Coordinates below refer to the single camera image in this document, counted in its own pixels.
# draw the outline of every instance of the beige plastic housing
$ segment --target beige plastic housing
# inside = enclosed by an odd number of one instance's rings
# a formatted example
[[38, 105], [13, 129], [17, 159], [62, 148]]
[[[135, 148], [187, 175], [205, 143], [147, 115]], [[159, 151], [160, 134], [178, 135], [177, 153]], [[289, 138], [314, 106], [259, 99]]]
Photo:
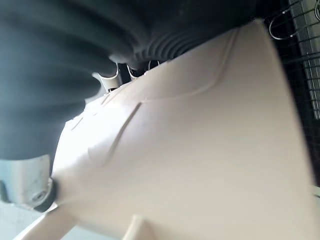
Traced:
[[258, 20], [89, 104], [54, 164], [59, 207], [17, 239], [74, 225], [123, 240], [320, 239], [299, 118]]

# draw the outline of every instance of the metal wire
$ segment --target metal wire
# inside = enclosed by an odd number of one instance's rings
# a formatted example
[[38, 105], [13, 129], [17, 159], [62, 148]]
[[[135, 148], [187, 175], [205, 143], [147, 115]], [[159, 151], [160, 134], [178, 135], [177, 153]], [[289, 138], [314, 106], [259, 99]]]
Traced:
[[284, 21], [284, 22], [282, 22], [282, 23], [279, 23], [279, 24], [277, 24], [277, 25], [274, 25], [274, 23], [276, 22], [276, 20], [277, 20], [279, 17], [290, 13], [290, 12], [291, 12], [291, 8], [292, 8], [293, 6], [301, 3], [302, 1], [305, 1], [305, 0], [296, 1], [296, 2], [294, 2], [294, 3], [292, 3], [292, 4], [290, 4], [290, 5], [288, 6], [288, 8], [286, 8], [286, 9], [283, 10], [280, 14], [277, 14], [276, 16], [273, 17], [273, 19], [271, 20], [271, 22], [270, 22], [270, 24], [269, 24], [269, 28], [268, 28], [269, 33], [270, 33], [270, 36], [271, 36], [273, 39], [275, 39], [275, 40], [288, 40], [288, 39], [293, 38], [294, 36], [296, 36], [296, 35], [297, 35], [299, 32], [301, 32], [302, 30], [307, 29], [307, 28], [309, 28], [309, 27], [312, 27], [312, 26], [314, 26], [314, 25], [320, 24], [320, 15], [319, 15], [320, 0], [317, 0], [316, 3], [315, 3], [315, 5], [314, 5], [314, 9], [307, 10], [307, 11], [305, 11], [305, 12], [302, 12], [302, 13], [300, 13], [300, 14], [298, 14], [298, 15], [295, 15], [295, 16], [291, 17], [291, 20], [294, 20], [294, 19], [296, 19], [296, 18], [298, 18], [298, 17], [304, 16], [304, 15], [306, 15], [306, 14], [308, 14], [308, 13], [313, 12], [314, 15], [315, 15], [315, 17], [316, 17], [316, 19], [317, 19], [316, 22], [313, 22], [313, 23], [310, 23], [310, 24], [306, 24], [306, 25], [304, 25], [304, 26], [301, 26], [301, 27], [299, 27], [298, 29], [296, 29], [294, 32], [292, 32], [292, 33], [290, 33], [290, 34], [288, 34], [288, 35], [286, 35], [286, 36], [283, 36], [283, 37], [281, 37], [281, 36], [276, 36], [276, 35], [273, 33], [273, 28], [278, 27], [278, 26], [280, 26], [281, 24], [285, 24], [286, 22], [288, 22], [288, 21]]

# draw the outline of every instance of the grid mesh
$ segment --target grid mesh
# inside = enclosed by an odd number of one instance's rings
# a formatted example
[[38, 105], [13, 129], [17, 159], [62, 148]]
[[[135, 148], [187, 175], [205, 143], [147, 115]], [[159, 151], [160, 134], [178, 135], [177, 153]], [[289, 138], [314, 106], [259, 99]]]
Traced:
[[320, 185], [320, 0], [281, 0], [265, 18], [302, 122]]

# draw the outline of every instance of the black rubber hose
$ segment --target black rubber hose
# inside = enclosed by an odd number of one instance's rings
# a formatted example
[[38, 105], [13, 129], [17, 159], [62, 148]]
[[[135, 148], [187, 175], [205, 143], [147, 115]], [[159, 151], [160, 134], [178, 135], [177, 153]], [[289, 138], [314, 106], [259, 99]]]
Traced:
[[54, 156], [65, 122], [149, 41], [117, 0], [0, 2], [0, 159]]

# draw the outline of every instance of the wire rack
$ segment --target wire rack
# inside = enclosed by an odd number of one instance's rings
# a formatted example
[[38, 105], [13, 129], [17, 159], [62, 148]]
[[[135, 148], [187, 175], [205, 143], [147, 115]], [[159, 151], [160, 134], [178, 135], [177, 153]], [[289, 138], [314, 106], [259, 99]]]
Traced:
[[265, 24], [287, 74], [320, 186], [320, 0], [282, 0]]

